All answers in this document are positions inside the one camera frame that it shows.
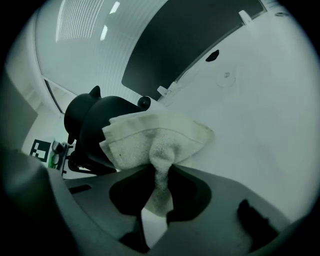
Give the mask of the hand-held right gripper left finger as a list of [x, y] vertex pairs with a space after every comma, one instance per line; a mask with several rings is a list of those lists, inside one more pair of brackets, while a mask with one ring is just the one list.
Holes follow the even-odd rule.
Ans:
[[49, 183], [77, 253], [148, 253], [141, 211], [155, 170], [141, 166], [106, 175], [63, 179], [48, 169]]

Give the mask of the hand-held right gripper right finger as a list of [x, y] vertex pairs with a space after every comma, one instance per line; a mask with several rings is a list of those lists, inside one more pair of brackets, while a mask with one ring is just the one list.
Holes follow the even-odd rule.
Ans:
[[289, 220], [243, 184], [173, 166], [168, 173], [173, 210], [155, 253], [276, 253]]

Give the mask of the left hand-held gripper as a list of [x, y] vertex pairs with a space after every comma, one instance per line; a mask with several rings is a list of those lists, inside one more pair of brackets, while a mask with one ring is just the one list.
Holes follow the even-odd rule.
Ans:
[[43, 141], [35, 139], [29, 155], [40, 160], [45, 167], [56, 169], [61, 174], [67, 174], [69, 169], [77, 173], [96, 176], [117, 172], [114, 167], [95, 162], [87, 156], [74, 151], [74, 149], [75, 144], [56, 140]]

